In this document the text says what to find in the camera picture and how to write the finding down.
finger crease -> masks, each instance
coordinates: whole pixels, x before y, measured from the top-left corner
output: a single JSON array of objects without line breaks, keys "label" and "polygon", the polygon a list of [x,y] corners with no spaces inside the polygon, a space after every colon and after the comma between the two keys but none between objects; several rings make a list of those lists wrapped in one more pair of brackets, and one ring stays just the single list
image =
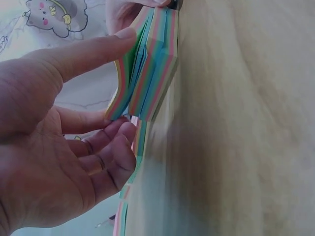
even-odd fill
[{"label": "finger crease", "polygon": [[102,129],[102,131],[104,132],[104,134],[106,135],[106,137],[109,139],[109,140],[112,140],[109,135],[106,133],[105,129]]},{"label": "finger crease", "polygon": [[94,154],[94,148],[93,148],[92,144],[90,143],[90,141],[88,141],[88,140],[82,140],[82,142],[84,142],[84,143],[87,144],[88,155]]},{"label": "finger crease", "polygon": [[97,155],[96,154],[96,157],[99,159],[99,161],[100,161],[100,165],[101,165],[101,167],[102,167],[102,170],[105,170],[105,163],[104,163],[104,161],[103,161],[103,159],[99,156],[99,155]]},{"label": "finger crease", "polygon": [[116,182],[115,182],[115,180],[114,180],[112,174],[111,174],[108,170],[106,170],[106,171],[107,171],[107,173],[108,173],[108,176],[112,179],[112,182],[113,182],[113,184],[114,184],[116,190],[119,192],[120,190],[119,190],[119,188],[118,188],[118,186],[117,186],[117,184],[116,184]]}]

cartoon character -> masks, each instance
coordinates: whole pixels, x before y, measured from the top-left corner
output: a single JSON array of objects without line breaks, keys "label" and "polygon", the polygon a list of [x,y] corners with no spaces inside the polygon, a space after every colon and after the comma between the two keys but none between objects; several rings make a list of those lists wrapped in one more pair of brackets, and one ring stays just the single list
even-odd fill
[{"label": "cartoon character", "polygon": [[0,53],[5,49],[6,45],[8,44],[8,37],[2,36],[0,38]]},{"label": "cartoon character", "polygon": [[26,6],[28,26],[52,30],[62,38],[70,32],[81,32],[88,24],[85,0],[28,0]]}]

hand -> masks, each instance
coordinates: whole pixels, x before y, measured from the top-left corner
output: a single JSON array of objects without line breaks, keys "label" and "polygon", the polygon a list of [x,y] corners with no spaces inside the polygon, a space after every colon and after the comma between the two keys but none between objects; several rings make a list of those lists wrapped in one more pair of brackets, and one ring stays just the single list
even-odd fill
[{"label": "hand", "polygon": [[[134,125],[53,103],[63,83],[122,57],[135,38],[128,28],[0,63],[0,235],[62,224],[128,180]],[[93,130],[99,131],[83,141],[63,136]]]},{"label": "hand", "polygon": [[114,34],[130,24],[143,6],[167,6],[172,0],[107,0],[106,25],[109,34]]}]

beige surface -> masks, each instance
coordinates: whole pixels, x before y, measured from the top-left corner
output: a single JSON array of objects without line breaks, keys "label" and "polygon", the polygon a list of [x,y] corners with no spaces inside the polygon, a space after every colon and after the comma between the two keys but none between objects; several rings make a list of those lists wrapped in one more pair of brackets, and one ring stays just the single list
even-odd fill
[{"label": "beige surface", "polygon": [[315,235],[315,1],[185,0],[127,236]]}]

cartoon face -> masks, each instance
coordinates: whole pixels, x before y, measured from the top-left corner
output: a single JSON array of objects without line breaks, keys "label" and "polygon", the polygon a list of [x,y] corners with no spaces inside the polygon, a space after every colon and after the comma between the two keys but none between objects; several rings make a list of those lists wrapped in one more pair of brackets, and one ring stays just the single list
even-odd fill
[{"label": "cartoon face", "polygon": [[26,6],[28,26],[52,30],[59,37],[82,31],[87,25],[84,0],[28,0]]}]

